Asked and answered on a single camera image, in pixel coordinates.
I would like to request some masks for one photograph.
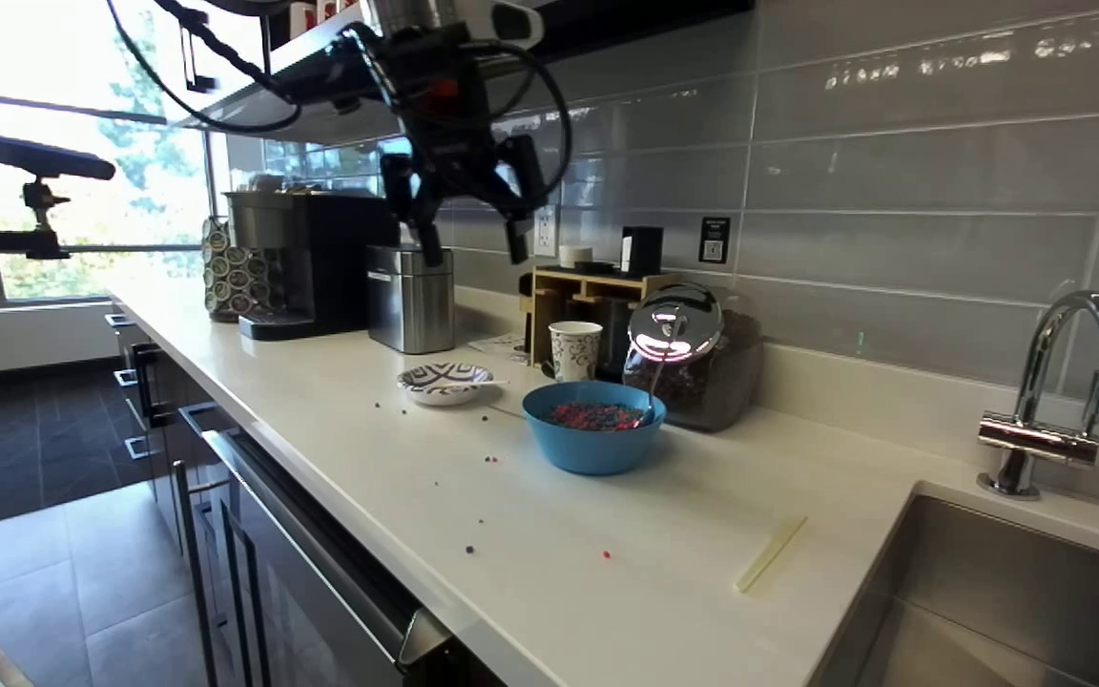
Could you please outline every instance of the appliance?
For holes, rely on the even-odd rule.
[[[221,681],[500,681],[216,405],[178,417],[221,460],[192,492],[195,603]]]
[[[429,262],[421,248],[371,248],[371,338],[432,354],[453,346],[453,255]]]
[[[761,323],[702,287],[674,287],[630,318],[627,384],[658,389],[667,423],[722,430],[761,394]]]
[[[621,230],[621,273],[644,278],[659,273],[664,230],[659,223],[627,223]]]
[[[371,323],[368,248],[396,244],[371,194],[228,190],[234,248],[263,253],[266,311],[239,311],[247,338],[294,338]]]

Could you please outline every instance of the dishwasher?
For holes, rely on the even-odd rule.
[[[216,405],[178,417],[221,460],[188,496],[214,681],[500,681]]]

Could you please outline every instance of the power outlet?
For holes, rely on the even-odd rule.
[[[552,201],[536,212],[536,255],[550,255],[550,260],[557,255],[557,206]]]
[[[697,262],[729,262],[733,217],[702,217]]]

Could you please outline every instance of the stainless steel canister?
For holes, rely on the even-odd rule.
[[[374,244],[368,260],[371,283],[371,338],[429,354],[453,346],[453,255],[429,268],[421,248]]]

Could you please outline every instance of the wooden organizer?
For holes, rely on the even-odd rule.
[[[674,273],[585,273],[585,271],[560,271],[560,268],[537,268],[532,283],[532,342],[525,360],[544,363],[550,360],[550,321],[591,321],[589,304],[598,300],[627,300],[630,309],[642,304],[650,292],[659,292],[674,287]]]

